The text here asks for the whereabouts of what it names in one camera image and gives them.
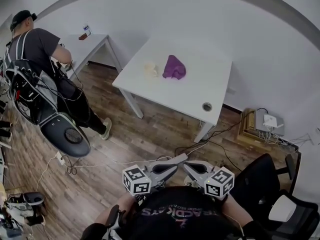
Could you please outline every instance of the sneaker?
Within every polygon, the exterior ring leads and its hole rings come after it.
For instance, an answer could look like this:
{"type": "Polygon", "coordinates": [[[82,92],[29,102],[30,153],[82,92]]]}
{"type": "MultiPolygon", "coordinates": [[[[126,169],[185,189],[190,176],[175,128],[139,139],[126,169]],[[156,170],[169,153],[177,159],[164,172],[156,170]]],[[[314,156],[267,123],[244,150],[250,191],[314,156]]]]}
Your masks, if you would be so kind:
{"type": "Polygon", "coordinates": [[[185,187],[197,188],[198,187],[198,183],[195,180],[192,180],[189,176],[187,176],[184,179],[184,186],[185,187]]]}
{"type": "Polygon", "coordinates": [[[45,219],[45,216],[43,216],[43,215],[41,215],[41,216],[42,216],[42,218],[43,218],[43,221],[41,222],[41,224],[45,226],[45,225],[46,225],[46,219],[45,219]]]}
{"type": "Polygon", "coordinates": [[[104,134],[100,134],[101,139],[103,139],[104,141],[107,140],[109,138],[109,133],[110,133],[110,129],[112,126],[112,122],[111,119],[109,117],[107,117],[104,122],[103,125],[106,127],[104,134]]]}

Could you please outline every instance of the white table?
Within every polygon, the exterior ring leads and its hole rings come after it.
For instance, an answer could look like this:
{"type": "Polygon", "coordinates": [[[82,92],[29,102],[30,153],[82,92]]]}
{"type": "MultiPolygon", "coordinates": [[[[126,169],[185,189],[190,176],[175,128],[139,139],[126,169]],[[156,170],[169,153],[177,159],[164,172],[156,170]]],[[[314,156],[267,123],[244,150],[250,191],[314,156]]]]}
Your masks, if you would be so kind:
{"type": "MultiPolygon", "coordinates": [[[[151,38],[124,67],[113,85],[204,121],[194,140],[198,143],[218,122],[232,65],[232,61],[219,58],[216,51],[211,44],[202,42],[151,38]],[[162,77],[169,55],[175,55],[186,67],[186,76],[181,80],[162,77]],[[157,66],[158,77],[145,73],[144,65],[148,62],[157,66]],[[211,111],[203,109],[204,103],[211,104],[211,111]]],[[[139,108],[134,100],[129,104],[134,111],[139,108]]],[[[143,115],[137,113],[137,116],[142,118],[143,115]]]]}
{"type": "MultiPolygon", "coordinates": [[[[61,38],[59,43],[64,44],[65,48],[68,49],[72,56],[72,66],[76,74],[78,74],[86,63],[92,58],[92,56],[104,45],[107,52],[110,53],[113,60],[114,66],[118,73],[122,71],[120,63],[117,59],[117,56],[112,49],[110,42],[108,40],[107,34],[92,34],[89,35],[85,40],[79,40],[79,34],[71,34],[67,37],[61,38]]],[[[69,79],[73,80],[76,76],[73,70],[69,70],[66,74],[69,79]]],[[[125,90],[120,89],[122,95],[125,97],[129,104],[135,102],[131,93],[126,92],[125,90]]],[[[143,117],[143,114],[139,107],[137,106],[134,109],[135,113],[143,117]]]]}

